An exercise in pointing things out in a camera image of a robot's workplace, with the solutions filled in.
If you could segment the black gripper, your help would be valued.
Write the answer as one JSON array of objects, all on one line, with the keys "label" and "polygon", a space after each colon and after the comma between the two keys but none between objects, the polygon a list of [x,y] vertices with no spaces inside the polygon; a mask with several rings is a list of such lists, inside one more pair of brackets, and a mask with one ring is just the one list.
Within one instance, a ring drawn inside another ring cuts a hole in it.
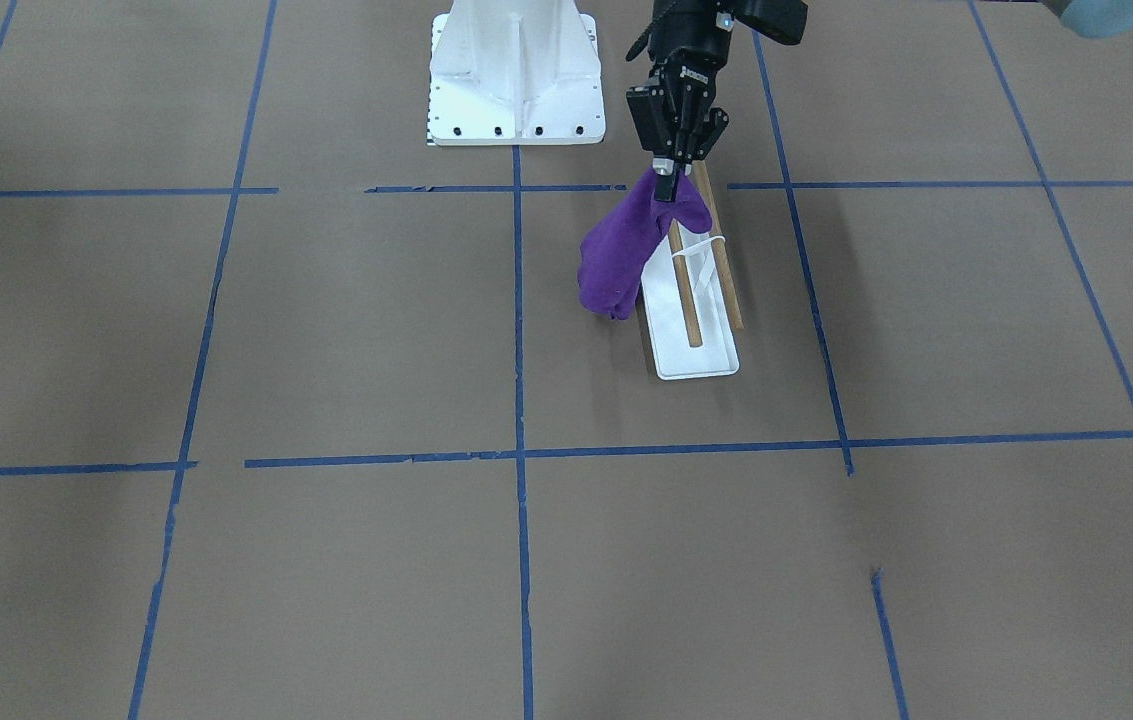
[{"label": "black gripper", "polygon": [[688,164],[707,156],[729,117],[714,108],[716,76],[729,59],[732,12],[726,1],[654,1],[650,23],[627,60],[647,54],[650,73],[627,90],[636,136],[650,152],[653,197],[676,202]]}]

